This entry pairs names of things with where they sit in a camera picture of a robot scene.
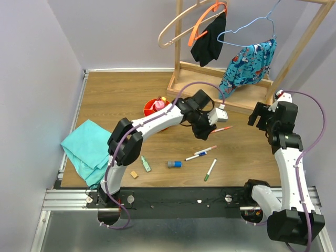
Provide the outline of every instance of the black shirt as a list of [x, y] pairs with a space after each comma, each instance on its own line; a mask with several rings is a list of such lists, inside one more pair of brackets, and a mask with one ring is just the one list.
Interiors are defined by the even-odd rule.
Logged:
[[208, 32], [196, 40], [191, 49], [191, 54], [201, 67], [206, 66], [213, 59], [218, 59], [223, 43], [217, 41], [217, 36], [225, 31], [225, 26], [226, 14], [223, 12], [205, 28], [204, 31], [207, 30]]

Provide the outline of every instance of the white wall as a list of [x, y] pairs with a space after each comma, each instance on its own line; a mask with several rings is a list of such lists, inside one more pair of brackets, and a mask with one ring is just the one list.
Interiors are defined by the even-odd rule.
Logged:
[[[176, 0], [48, 0], [71, 46], [85, 69], [120, 67], [173, 67], [174, 46], [161, 49], [158, 36], [161, 30], [176, 16]], [[259, 16], [265, 16], [277, 0], [230, 0], [226, 30], [236, 30]], [[184, 9], [196, 0], [184, 0]], [[282, 0], [272, 14], [276, 22], [279, 51], [289, 37], [294, 24], [307, 3]], [[193, 26], [210, 5], [186, 17], [183, 29]], [[169, 41], [174, 30], [165, 38]], [[226, 34], [231, 43], [250, 45], [271, 38], [271, 23], [259, 20], [237, 34]], [[182, 39], [181, 60], [194, 62]], [[209, 66], [225, 68], [241, 50], [224, 45], [218, 61]]]
[[[304, 10], [292, 35], [275, 60], [277, 64], [273, 65], [273, 76], [280, 71], [281, 64], [285, 62], [289, 52], [293, 50], [295, 43], [303, 34], [317, 9], [317, 5], [309, 4]], [[335, 21], [336, 7], [334, 6], [282, 83], [283, 89], [299, 90], [313, 95], [323, 104], [327, 114], [325, 135], [304, 159], [304, 168], [308, 185], [317, 187], [322, 203], [322, 213], [326, 218], [327, 230], [334, 248], [336, 248], [336, 195], [334, 192], [336, 178]], [[307, 148], [321, 131], [321, 112], [317, 105], [308, 98], [296, 94], [293, 96], [293, 101], [299, 106], [295, 132], [301, 135], [303, 145]]]
[[0, 251], [30, 251], [82, 70], [46, 1], [1, 1], [0, 23]]

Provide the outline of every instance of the green marker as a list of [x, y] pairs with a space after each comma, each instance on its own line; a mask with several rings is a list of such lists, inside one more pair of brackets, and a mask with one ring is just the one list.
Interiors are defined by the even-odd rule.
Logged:
[[217, 162], [217, 159], [214, 159], [214, 161], [212, 162], [212, 165], [210, 166], [210, 169], [209, 169], [208, 173], [205, 175], [204, 181], [208, 180], [208, 178], [210, 176], [210, 173], [211, 173], [211, 170], [215, 166], [216, 162]]
[[150, 172], [152, 169], [151, 169], [151, 167], [149, 166], [148, 162], [146, 161], [145, 157], [144, 157], [144, 156], [141, 156], [141, 160], [142, 160], [143, 167], [145, 167], [145, 170], [146, 170], [147, 172]]

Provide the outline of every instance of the wooden table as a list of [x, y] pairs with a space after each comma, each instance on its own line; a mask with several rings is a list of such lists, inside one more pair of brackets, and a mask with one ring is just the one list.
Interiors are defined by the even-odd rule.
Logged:
[[[166, 96], [171, 72], [91, 72], [87, 81], [76, 127], [87, 119], [112, 132], [117, 122], [143, 117], [147, 101]], [[243, 186], [248, 179], [280, 185], [280, 176], [265, 133], [247, 125], [248, 116], [228, 111], [229, 120], [217, 127], [232, 129], [199, 140], [189, 127], [170, 127], [143, 143], [141, 154], [152, 171], [147, 173], [137, 159], [126, 169], [122, 186]], [[194, 152], [217, 145], [208, 155], [183, 162], [180, 169], [169, 169], [167, 161], [182, 161]], [[212, 161], [217, 158], [209, 179], [204, 182]], [[133, 179], [130, 172], [139, 175]], [[87, 187], [68, 160], [62, 187]]]

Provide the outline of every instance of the metal floor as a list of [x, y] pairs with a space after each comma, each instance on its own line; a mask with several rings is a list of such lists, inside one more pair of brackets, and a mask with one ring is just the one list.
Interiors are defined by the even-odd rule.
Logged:
[[[296, 246], [298, 251], [305, 247]], [[284, 243], [268, 238], [266, 226], [240, 219], [133, 220], [130, 228], [100, 227], [96, 211], [55, 211], [49, 218], [45, 252], [288, 252]], [[311, 252], [320, 252], [315, 239]]]

